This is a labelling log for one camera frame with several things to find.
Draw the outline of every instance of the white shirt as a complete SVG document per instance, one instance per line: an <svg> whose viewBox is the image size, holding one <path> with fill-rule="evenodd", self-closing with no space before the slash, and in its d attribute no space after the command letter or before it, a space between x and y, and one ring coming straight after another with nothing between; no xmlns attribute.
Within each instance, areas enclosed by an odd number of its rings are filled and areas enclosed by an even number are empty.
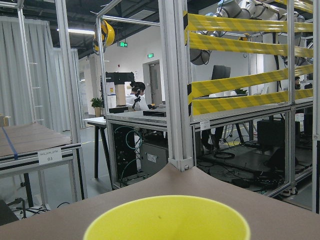
<svg viewBox="0 0 320 240"><path fill-rule="evenodd" d="M129 94L125 96L125 103L129 108L132 108L132 106L135 104L135 99L137 97L134 94ZM149 110L149 107L146 103L146 99L144 96L140 96L140 101L137 101L134 106L135 111L146 111Z"/></svg>

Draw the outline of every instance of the ceiling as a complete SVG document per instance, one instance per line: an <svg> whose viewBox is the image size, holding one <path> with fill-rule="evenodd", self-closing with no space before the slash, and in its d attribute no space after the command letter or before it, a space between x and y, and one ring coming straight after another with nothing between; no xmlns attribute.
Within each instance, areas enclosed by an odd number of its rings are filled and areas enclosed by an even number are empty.
<svg viewBox="0 0 320 240"><path fill-rule="evenodd" d="M17 0L0 0L2 2L16 2ZM96 15L104 5L111 0L65 0L70 29L93 30L96 23ZM188 12L198 13L199 10L219 2L219 0L187 0ZM139 20L159 22L158 0L122 0L116 7L107 13L109 16L130 18L131 16L147 10L148 14L140 15ZM23 14L26 18L49 21L51 37L54 47L60 46L59 32L57 31L57 15L54 0L25 0ZM17 10L0 7L0 16L17 17ZM123 23L108 20L115 31L115 39L121 41L132 36L148 26ZM93 53L93 36L85 34L70 33L70 44L72 48L78 49L79 58Z"/></svg>

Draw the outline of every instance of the yellow bowl rim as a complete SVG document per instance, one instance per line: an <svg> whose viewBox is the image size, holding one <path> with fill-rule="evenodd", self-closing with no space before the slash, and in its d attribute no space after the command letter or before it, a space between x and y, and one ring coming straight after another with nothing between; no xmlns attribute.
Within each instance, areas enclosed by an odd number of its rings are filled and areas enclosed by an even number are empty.
<svg viewBox="0 0 320 240"><path fill-rule="evenodd" d="M143 197L143 198L139 198L139 199L136 199L136 200L128 201L128 202L125 202L125 203L120 204L118 206L115 206L115 207L109 209L108 211L102 213L93 222L90 223L88 228L85 230L85 233L84 233L84 236L83 236L83 240L88 240L88 234L89 234L90 230L94 227L95 223L98 222L100 219L102 219L109 212L116 211L118 208L122 208L123 206L126 206L126 205L131 205L131 204L133 204L135 202L138 202L138 201L145 201L145 200L148 200L148 199L155 199L155 198L190 198L190 199L198 199L198 200L202 200L202 201L214 202L215 204L220 205L220 206L222 206L224 208L227 208L227 209L231 210L232 212L234 212L236 215L238 215L238 217L242 220L242 222L244 224L244 228L245 228L245 232L246 232L246 236L244 237L243 240L250 240L251 231L250 231L249 224L248 224L247 220L237 210L235 210L234 208L232 208L232 207L230 207L230 206L228 206L228 205L226 205L226 204L224 204L222 202L219 202L219 201L216 201L216 200L212 200L210 198L200 197L200 196L193 196L193 195L178 195L178 194L177 195L158 195L158 196Z"/></svg>

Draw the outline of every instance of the person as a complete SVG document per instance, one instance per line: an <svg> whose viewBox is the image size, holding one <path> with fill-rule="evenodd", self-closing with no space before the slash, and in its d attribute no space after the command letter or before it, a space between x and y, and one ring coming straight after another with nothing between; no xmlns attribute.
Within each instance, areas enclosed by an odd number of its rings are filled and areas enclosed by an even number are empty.
<svg viewBox="0 0 320 240"><path fill-rule="evenodd" d="M299 90L299 89L301 89L300 86L301 86L301 85L300 85L300 77L299 77L299 76L296 76L296 77L294 78L294 89L295 89L295 90Z"/></svg>
<svg viewBox="0 0 320 240"><path fill-rule="evenodd" d="M214 148L216 148L216 150L219 150L220 149L219 141L222 138L223 132L224 132L223 126L216 127L214 134L211 133L211 129L202 131L201 132L202 145L209 151L213 151Z"/></svg>
<svg viewBox="0 0 320 240"><path fill-rule="evenodd" d="M133 107L135 111L149 110L144 97L146 85L140 81L132 81L130 86L132 87L131 93L125 96L126 105L130 108Z"/></svg>

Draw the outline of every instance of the green exit sign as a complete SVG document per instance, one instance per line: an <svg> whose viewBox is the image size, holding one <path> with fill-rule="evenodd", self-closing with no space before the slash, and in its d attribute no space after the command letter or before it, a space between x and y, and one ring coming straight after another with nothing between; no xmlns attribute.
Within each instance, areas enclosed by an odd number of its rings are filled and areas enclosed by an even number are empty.
<svg viewBox="0 0 320 240"><path fill-rule="evenodd" d="M118 41L117 42L117 46L118 47L122 47L122 48L127 48L128 47L128 43L126 43L124 41Z"/></svg>

